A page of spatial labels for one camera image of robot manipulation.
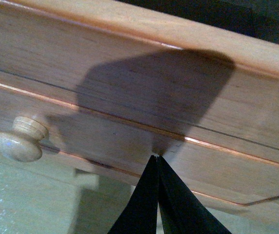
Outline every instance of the wooden knob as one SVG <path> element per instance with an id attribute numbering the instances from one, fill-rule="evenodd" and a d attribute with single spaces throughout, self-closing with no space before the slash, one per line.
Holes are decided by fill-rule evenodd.
<path id="1" fill-rule="evenodd" d="M 0 133 L 0 152 L 20 162 L 33 162 L 42 157 L 39 141 L 48 135 L 40 123 L 27 117 L 17 117 L 13 130 Z"/>

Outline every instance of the light wood furniture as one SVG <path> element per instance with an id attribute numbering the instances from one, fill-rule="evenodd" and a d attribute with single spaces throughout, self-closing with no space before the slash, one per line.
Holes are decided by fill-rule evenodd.
<path id="1" fill-rule="evenodd" d="M 0 132 L 17 116 L 56 160 L 135 185 L 164 154 L 204 205 L 279 221 L 279 45 L 111 0 L 0 1 Z"/>

